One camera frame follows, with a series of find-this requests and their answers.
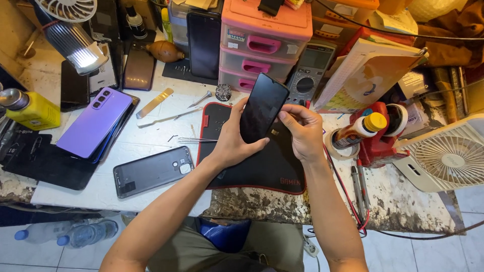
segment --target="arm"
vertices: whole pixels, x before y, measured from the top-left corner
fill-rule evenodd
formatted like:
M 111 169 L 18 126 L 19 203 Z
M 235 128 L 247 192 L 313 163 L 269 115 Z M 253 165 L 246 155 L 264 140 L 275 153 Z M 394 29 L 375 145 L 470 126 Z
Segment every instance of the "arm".
M 240 116 L 246 103 L 247 98 L 242 99 L 232 108 L 213 152 L 126 227 L 104 257 L 99 271 L 144 271 L 148 259 L 175 233 L 210 181 L 224 168 L 264 148 L 268 138 L 246 144 L 240 136 Z
M 294 154 L 304 167 L 313 227 L 330 270 L 368 271 L 360 235 L 324 156 L 321 116 L 303 106 L 284 105 L 279 119 L 291 131 Z

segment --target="forearm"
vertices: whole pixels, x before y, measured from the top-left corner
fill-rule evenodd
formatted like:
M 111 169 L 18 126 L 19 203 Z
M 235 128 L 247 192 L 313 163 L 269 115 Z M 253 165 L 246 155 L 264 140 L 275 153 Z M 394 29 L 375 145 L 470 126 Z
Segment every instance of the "forearm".
M 175 233 L 210 181 L 222 169 L 205 158 L 186 177 L 148 205 L 122 232 L 101 265 L 100 271 L 117 271 L 115 263 L 138 266 L 144 271 L 148 259 Z
M 313 227 L 330 268 L 348 259 L 364 262 L 360 235 L 338 192 L 326 158 L 303 162 L 302 165 L 306 174 Z

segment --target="khaki pants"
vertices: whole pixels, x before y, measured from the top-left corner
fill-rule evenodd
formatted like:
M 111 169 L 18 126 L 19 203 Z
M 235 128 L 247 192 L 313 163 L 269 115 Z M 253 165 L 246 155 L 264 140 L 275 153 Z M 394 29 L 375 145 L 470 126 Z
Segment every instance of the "khaki pants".
M 303 227 L 301 225 L 251 223 L 243 252 L 256 251 L 266 256 L 277 271 L 303 272 Z M 201 234 L 185 224 L 151 257 L 152 272 L 203 271 L 234 256 L 218 251 Z

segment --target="electrical outlet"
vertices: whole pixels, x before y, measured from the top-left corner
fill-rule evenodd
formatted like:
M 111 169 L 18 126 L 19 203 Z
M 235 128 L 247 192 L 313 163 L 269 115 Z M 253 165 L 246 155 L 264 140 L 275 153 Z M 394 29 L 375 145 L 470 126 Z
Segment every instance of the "electrical outlet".
M 309 254 L 309 256 L 316 258 L 316 256 L 319 253 L 319 248 L 315 246 L 313 242 L 309 240 L 309 238 L 306 238 L 306 237 L 304 238 L 303 245 L 304 245 L 304 250 Z

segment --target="white fan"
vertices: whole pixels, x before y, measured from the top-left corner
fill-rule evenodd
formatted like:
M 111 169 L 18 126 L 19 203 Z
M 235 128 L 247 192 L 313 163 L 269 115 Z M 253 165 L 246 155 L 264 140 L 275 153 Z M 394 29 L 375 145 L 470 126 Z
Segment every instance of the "white fan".
M 96 13 L 97 0 L 35 0 L 53 17 L 70 23 L 81 23 Z
M 484 184 L 484 114 L 477 114 L 411 140 L 396 148 L 410 156 L 393 164 L 424 192 Z

